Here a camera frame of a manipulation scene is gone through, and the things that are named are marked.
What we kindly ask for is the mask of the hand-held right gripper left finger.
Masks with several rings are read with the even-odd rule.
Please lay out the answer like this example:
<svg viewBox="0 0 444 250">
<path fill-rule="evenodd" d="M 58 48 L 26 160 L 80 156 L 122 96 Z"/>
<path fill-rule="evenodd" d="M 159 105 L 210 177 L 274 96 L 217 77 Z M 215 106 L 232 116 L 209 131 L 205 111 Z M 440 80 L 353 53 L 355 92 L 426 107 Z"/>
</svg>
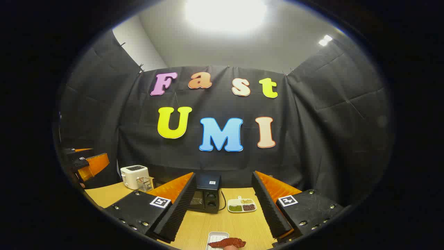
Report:
<svg viewBox="0 0 444 250">
<path fill-rule="evenodd" d="M 132 231 L 171 243 L 196 188 L 196 174 L 188 173 L 147 193 L 133 191 L 103 210 Z"/>
</svg>

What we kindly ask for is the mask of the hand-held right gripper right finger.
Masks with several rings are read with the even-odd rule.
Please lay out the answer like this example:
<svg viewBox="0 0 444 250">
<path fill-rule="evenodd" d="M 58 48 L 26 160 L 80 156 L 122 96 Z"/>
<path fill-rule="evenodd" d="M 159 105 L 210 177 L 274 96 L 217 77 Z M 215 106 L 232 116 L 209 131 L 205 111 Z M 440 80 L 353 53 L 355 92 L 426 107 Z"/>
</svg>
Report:
<svg viewBox="0 0 444 250">
<path fill-rule="evenodd" d="M 258 171 L 253 172 L 251 184 L 277 244 L 322 229 L 344 209 L 319 190 L 301 191 Z"/>
</svg>

